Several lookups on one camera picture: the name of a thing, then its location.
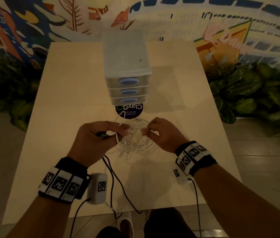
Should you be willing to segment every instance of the floor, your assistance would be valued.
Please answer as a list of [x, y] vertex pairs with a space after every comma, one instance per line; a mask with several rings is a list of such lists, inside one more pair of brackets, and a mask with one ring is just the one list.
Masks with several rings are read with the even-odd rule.
[[[280, 137], [265, 135], [265, 129], [255, 120], [237, 120], [224, 124], [243, 183], [280, 209]], [[18, 164], [25, 132], [10, 124], [7, 114], [0, 113], [0, 223]], [[179, 207], [187, 224], [198, 229], [196, 206]], [[220, 229], [220, 225], [207, 205], [200, 206], [202, 229]], [[135, 238], [143, 237], [146, 212], [132, 214]], [[64, 237], [69, 237], [72, 218], [68, 220]], [[112, 214], [79, 217], [73, 237], [95, 237], [107, 225], [114, 225]], [[13, 225], [0, 225], [0, 238], [6, 236]]]

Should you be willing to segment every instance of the leg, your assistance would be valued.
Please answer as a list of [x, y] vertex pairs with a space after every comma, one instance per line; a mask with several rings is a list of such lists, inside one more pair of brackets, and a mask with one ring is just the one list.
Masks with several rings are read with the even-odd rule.
[[151, 216], [144, 226], [144, 237], [196, 238], [180, 212], [175, 208], [152, 210]]
[[119, 231], [116, 227], [107, 226], [102, 229], [96, 238], [127, 238], [121, 231]]

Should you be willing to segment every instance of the table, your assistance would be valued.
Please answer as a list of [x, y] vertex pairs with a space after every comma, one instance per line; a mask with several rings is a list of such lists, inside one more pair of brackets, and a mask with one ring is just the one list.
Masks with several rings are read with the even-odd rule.
[[[193, 42], [148, 42], [153, 74], [143, 112], [145, 120], [162, 117], [173, 122], [189, 140], [197, 140], [218, 163], [240, 180], [212, 93]], [[66, 156], [81, 124], [114, 121], [99, 42], [52, 43], [25, 137], [3, 224], [16, 223], [37, 196], [46, 172]], [[107, 152], [112, 167], [138, 210], [196, 204], [193, 184], [179, 185], [173, 170], [176, 156], [155, 145], [145, 155]], [[102, 160], [88, 169], [103, 173]], [[108, 170], [108, 188], [111, 176]], [[110, 192], [106, 201], [109, 203]], [[199, 203], [205, 203], [198, 191]], [[70, 217], [82, 200], [72, 204]], [[115, 182], [113, 206], [133, 211]], [[84, 204], [78, 216], [112, 213], [105, 204]]]

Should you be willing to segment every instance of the wall mural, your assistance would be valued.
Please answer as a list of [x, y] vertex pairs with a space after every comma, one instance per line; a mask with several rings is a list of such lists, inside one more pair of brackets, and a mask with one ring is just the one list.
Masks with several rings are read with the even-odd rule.
[[142, 29], [147, 40], [195, 42], [205, 70], [236, 60], [280, 68], [280, 0], [107, 2], [0, 0], [0, 51], [36, 67], [53, 41], [100, 41], [107, 28]]

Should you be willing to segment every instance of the drawer handle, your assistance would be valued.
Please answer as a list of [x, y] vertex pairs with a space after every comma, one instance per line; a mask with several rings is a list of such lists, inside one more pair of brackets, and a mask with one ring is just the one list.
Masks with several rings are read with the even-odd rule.
[[137, 92], [138, 92], [138, 90], [136, 90], [136, 89], [127, 89], [127, 90], [120, 91], [120, 94], [122, 94], [122, 95], [133, 95], [133, 94], [136, 94]]
[[136, 102], [138, 99], [136, 98], [126, 98], [126, 99], [123, 99], [121, 100], [122, 103], [133, 103], [133, 102]]
[[137, 78], [124, 78], [119, 81], [119, 84], [120, 85], [134, 85], [134, 84], [137, 84], [138, 82], [140, 82], [140, 81]]

